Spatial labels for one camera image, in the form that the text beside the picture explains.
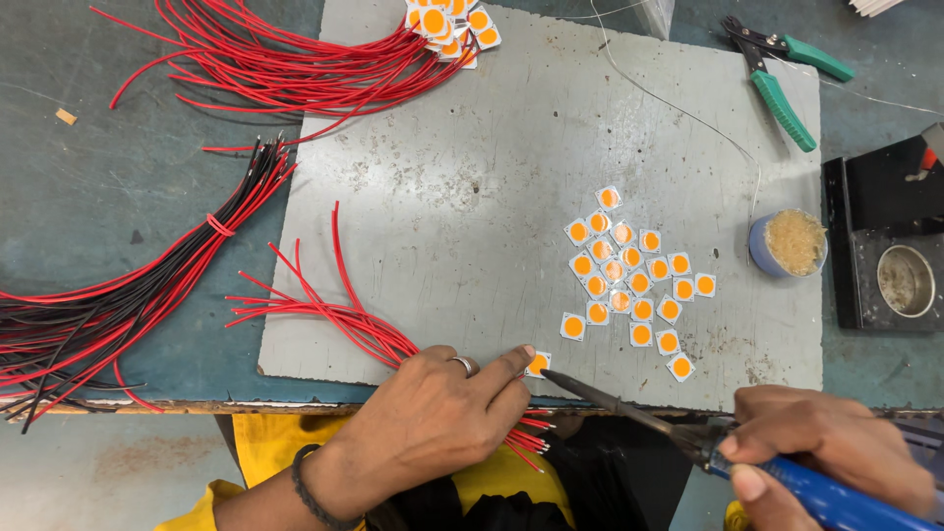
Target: pile of led chips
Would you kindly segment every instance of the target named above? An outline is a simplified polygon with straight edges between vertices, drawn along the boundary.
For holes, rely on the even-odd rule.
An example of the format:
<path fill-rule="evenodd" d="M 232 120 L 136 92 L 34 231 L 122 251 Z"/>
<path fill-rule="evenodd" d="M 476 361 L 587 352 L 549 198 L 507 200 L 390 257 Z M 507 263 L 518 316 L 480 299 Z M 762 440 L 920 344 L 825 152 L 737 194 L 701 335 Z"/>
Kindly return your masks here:
<path fill-rule="evenodd" d="M 403 25 L 427 39 L 426 47 L 450 61 L 469 57 L 463 68 L 475 68 L 474 54 L 501 44 L 501 35 L 492 17 L 479 0 L 405 0 L 407 16 Z"/>
<path fill-rule="evenodd" d="M 475 30 L 476 23 L 469 22 Z M 640 348 L 654 345 L 663 356 L 673 356 L 666 367 L 676 380 L 683 382 L 695 371 L 695 366 L 682 352 L 682 341 L 674 327 L 682 314 L 683 302 L 692 302 L 696 296 L 715 296 L 717 278 L 697 273 L 693 279 L 687 252 L 663 256 L 660 231 L 637 231 L 626 219 L 615 217 L 615 210 L 623 206 L 623 197 L 615 186 L 597 190 L 595 197 L 598 209 L 564 227 L 567 239 L 579 248 L 568 265 L 590 300 L 583 316 L 564 314 L 561 337 L 583 341 L 588 326 L 607 326 L 613 320 L 625 318 L 618 316 L 629 316 L 630 344 Z M 650 294 L 656 285 L 665 289 L 661 298 Z M 658 322 L 673 328 L 653 331 L 655 316 L 661 319 Z"/>

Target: black bracelet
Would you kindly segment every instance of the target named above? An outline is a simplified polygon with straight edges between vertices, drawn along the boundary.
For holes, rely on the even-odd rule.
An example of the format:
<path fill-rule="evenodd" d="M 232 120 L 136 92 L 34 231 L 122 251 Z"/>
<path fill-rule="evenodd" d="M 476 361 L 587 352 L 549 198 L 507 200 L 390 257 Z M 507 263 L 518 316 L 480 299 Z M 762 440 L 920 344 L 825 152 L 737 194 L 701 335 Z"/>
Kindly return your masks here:
<path fill-rule="evenodd" d="M 318 521 L 330 527 L 331 529 L 337 529 L 337 531 L 352 531 L 361 524 L 363 516 L 350 522 L 339 521 L 338 519 L 329 515 L 325 509 L 318 505 L 318 503 L 312 497 L 312 494 L 308 492 L 307 488 L 305 488 L 305 484 L 301 482 L 302 458 L 305 457 L 305 455 L 308 455 L 309 452 L 314 452 L 319 448 L 321 448 L 320 444 L 309 444 L 302 447 L 302 449 L 299 450 L 297 454 L 295 454 L 295 460 L 292 461 L 292 482 L 295 483 L 295 492 L 297 492 L 298 496 L 301 497 L 301 503 L 305 504 L 308 510 L 312 512 Z"/>

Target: blue soldering iron handle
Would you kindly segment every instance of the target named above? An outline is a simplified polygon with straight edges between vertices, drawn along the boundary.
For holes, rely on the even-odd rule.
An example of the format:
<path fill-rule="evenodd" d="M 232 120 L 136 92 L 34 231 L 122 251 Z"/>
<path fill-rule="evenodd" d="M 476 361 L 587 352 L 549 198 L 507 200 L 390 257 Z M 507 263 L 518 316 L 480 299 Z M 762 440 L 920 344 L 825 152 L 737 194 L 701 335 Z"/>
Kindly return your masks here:
<path fill-rule="evenodd" d="M 825 528 L 849 531 L 942 531 L 941 527 L 933 523 L 873 500 L 783 457 L 774 457 L 757 467 L 780 481 L 800 500 L 806 512 Z M 717 450 L 711 454 L 709 468 L 711 473 L 730 479 L 731 462 Z"/>

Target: hand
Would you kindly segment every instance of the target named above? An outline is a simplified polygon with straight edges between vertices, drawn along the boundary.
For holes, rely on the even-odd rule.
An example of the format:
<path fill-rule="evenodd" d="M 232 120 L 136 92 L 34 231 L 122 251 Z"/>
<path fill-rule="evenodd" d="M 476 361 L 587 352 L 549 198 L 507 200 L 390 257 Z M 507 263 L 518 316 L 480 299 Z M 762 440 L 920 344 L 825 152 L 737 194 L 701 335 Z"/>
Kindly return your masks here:
<path fill-rule="evenodd" d="M 452 347 L 406 360 L 331 440 L 305 459 L 303 480 L 329 514 L 348 520 L 390 496 L 479 463 L 521 418 L 531 394 L 517 379 L 522 345 L 465 379 Z"/>
<path fill-rule="evenodd" d="M 802 464 L 918 516 L 935 503 L 934 477 L 912 459 L 901 432 L 861 403 L 780 385 L 734 393 L 735 429 L 718 450 L 733 463 L 734 493 L 758 531 L 819 530 L 776 479 L 750 466 L 777 454 L 809 453 Z"/>

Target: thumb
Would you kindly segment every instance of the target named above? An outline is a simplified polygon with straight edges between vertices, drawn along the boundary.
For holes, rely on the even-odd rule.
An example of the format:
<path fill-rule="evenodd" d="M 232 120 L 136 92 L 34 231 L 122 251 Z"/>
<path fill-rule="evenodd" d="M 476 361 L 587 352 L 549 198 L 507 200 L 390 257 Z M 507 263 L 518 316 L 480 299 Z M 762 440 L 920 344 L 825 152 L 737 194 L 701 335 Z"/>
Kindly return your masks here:
<path fill-rule="evenodd" d="M 731 486 L 757 531 L 822 531 L 793 494 L 765 471 L 734 465 Z"/>

